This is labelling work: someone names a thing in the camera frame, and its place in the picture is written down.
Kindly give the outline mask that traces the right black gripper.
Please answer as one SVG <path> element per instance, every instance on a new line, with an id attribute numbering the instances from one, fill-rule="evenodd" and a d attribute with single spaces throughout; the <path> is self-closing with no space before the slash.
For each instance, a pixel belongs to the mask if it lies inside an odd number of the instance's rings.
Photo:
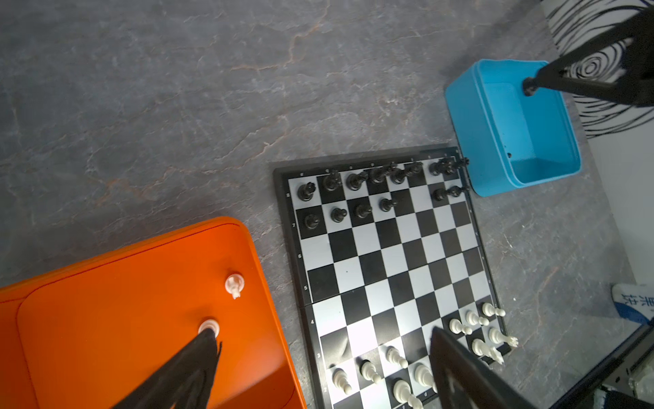
<path id="1" fill-rule="evenodd" d="M 564 70 L 603 49 L 625 42 L 626 50 L 619 63 L 623 74 L 612 83 L 568 78 Z M 533 96 L 546 88 L 573 95 L 635 107 L 653 105 L 653 8 L 603 32 L 577 49 L 560 56 L 541 68 L 536 76 L 524 79 L 524 95 Z"/>

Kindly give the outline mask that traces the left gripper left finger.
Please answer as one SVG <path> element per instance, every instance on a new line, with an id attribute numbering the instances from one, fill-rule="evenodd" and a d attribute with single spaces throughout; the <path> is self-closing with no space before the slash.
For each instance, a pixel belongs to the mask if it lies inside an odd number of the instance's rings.
<path id="1" fill-rule="evenodd" d="M 206 408 L 221 358 L 222 344 L 203 330 L 116 408 Z"/>

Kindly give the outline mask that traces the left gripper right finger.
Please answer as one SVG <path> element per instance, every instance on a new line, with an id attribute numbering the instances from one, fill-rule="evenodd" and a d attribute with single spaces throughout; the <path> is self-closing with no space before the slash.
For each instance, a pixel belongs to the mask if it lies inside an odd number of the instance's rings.
<path id="1" fill-rule="evenodd" d="M 533 407 L 529 400 L 439 327 L 432 330 L 429 360 L 441 407 Z"/>

